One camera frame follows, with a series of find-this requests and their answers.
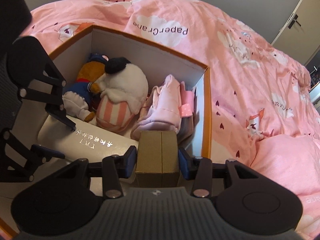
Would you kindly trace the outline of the duck plush blue cap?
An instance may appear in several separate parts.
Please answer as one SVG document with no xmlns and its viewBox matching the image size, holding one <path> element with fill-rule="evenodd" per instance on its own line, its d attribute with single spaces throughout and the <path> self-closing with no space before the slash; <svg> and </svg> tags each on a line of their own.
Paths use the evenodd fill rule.
<svg viewBox="0 0 320 240">
<path fill-rule="evenodd" d="M 95 117 L 90 104 L 93 96 L 92 85 L 105 73 L 105 64 L 109 61 L 106 55 L 91 54 L 88 61 L 80 68 L 75 83 L 63 93 L 62 99 L 66 113 L 84 122 Z"/>
</svg>

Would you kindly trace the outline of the orange white cardboard box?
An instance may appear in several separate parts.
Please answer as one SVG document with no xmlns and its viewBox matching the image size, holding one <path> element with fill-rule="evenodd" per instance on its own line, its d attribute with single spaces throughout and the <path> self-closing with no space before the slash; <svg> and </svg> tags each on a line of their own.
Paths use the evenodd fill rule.
<svg viewBox="0 0 320 240">
<path fill-rule="evenodd" d="M 66 80 L 76 81 L 91 53 L 124 57 L 146 75 L 149 91 L 168 75 L 195 90 L 195 127 L 182 144 L 195 157 L 210 156 L 210 69 L 168 47 L 120 31 L 91 26 L 74 34 L 51 54 Z M 44 123 L 45 103 L 26 100 L 17 121 Z M 123 197 L 104 198 L 102 161 L 79 158 L 21 191 L 11 202 L 20 230 L 17 239 L 196 239 L 212 235 L 212 202 L 189 195 L 183 187 L 139 187 L 136 166 L 120 178 Z"/>
</svg>

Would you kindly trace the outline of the panda plush striped cup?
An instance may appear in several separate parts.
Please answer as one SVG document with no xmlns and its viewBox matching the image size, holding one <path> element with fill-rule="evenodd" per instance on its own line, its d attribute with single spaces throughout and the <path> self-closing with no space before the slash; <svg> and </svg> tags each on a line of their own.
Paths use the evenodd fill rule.
<svg viewBox="0 0 320 240">
<path fill-rule="evenodd" d="M 120 133 L 140 113 L 149 91 L 146 75 L 124 57 L 108 59 L 105 73 L 95 81 L 100 95 L 97 126 Z"/>
</svg>

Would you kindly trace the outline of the pink cloud pattern duvet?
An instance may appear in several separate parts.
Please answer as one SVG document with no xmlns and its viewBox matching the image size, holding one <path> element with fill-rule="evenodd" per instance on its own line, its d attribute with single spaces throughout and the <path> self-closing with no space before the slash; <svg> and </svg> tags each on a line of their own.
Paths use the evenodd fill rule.
<svg viewBox="0 0 320 240">
<path fill-rule="evenodd" d="M 187 55 L 210 68 L 212 147 L 295 193 L 297 232 L 319 237 L 319 113 L 308 70 L 221 9 L 199 0 L 62 0 L 34 9 L 25 35 L 51 53 L 96 24 Z"/>
</svg>

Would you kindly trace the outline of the gold brown small box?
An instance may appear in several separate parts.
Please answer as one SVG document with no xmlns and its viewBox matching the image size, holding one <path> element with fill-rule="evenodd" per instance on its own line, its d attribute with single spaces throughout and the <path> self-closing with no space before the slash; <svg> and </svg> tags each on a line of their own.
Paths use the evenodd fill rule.
<svg viewBox="0 0 320 240">
<path fill-rule="evenodd" d="M 174 131 L 143 131 L 137 153 L 139 187 L 176 187 L 180 177 L 177 136 Z"/>
</svg>

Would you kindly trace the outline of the pink fabric pouch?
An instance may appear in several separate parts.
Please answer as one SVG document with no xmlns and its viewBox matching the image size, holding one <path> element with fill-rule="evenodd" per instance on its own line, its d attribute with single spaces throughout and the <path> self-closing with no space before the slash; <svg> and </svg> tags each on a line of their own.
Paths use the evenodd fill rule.
<svg viewBox="0 0 320 240">
<path fill-rule="evenodd" d="M 180 143 L 194 132 L 195 90 L 168 75 L 161 86 L 153 87 L 132 128 L 131 138 L 140 139 L 142 131 L 174 131 Z"/>
</svg>

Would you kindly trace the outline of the long white box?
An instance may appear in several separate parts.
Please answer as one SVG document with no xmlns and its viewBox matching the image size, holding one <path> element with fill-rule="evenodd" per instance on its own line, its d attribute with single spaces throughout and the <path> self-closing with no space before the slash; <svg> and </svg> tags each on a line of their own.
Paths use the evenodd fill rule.
<svg viewBox="0 0 320 240">
<path fill-rule="evenodd" d="M 97 163 L 109 155 L 123 155 L 130 146 L 138 146 L 137 141 L 130 139 L 129 132 L 119 135 L 76 118 L 71 120 L 76 123 L 74 132 L 51 116 L 47 116 L 42 124 L 23 120 L 16 122 L 12 134 L 27 148 L 33 144 L 44 146 L 63 153 L 65 159 L 53 158 L 41 165 L 32 182 L 1 183 L 1 196 L 12 199 L 20 191 L 76 159 L 86 158 L 90 163 Z"/>
</svg>

